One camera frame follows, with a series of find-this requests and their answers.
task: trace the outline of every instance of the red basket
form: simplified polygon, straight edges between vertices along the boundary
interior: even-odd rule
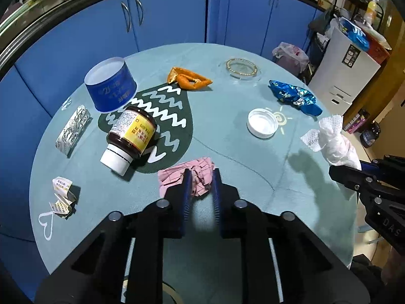
[[[388,51],[370,34],[366,33],[367,40],[370,43],[369,51],[367,52],[372,59],[378,64],[381,63],[390,55]]]

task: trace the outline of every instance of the silver foil wrapper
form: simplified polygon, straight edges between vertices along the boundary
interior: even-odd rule
[[[90,112],[84,105],[80,105],[58,136],[55,143],[56,148],[68,156],[90,120]]]

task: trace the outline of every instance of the brown medicine bottle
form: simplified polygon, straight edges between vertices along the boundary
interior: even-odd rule
[[[133,159],[139,158],[155,134],[157,123],[148,113],[128,106],[107,135],[101,162],[123,176]]]

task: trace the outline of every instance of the yellow label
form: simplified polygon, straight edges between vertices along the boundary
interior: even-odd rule
[[[134,144],[142,154],[154,133],[152,123],[141,114],[137,114],[123,138]]]

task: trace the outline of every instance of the yellow sun drawing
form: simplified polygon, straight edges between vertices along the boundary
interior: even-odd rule
[[[272,112],[274,114],[274,116],[276,117],[276,120],[279,124],[281,134],[284,135],[284,129],[282,126],[285,126],[287,124],[287,120],[292,120],[292,118],[287,118],[283,113],[281,113],[281,111],[283,110],[283,106],[280,106],[280,110],[277,112],[273,112],[268,107],[266,107],[266,110],[269,110],[270,112]]]

